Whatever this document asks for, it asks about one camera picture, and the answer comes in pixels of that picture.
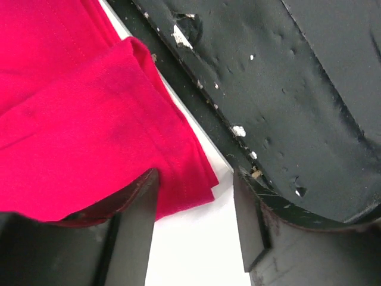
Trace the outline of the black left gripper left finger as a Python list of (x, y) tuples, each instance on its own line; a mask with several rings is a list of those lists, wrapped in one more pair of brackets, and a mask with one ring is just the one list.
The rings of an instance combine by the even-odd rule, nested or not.
[(159, 191), (156, 169), (57, 222), (1, 213), (2, 285), (143, 285)]

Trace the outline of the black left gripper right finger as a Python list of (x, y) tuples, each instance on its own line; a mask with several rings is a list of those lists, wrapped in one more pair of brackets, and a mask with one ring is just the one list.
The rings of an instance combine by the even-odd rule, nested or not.
[(252, 285), (379, 285), (380, 221), (341, 223), (296, 206), (237, 168), (233, 196)]

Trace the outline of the red t shirt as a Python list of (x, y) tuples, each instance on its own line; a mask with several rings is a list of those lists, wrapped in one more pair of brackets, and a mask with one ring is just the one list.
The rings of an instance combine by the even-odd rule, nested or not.
[(138, 39), (98, 1), (1, 2), (1, 210), (58, 221), (160, 175), (157, 218), (217, 177)]

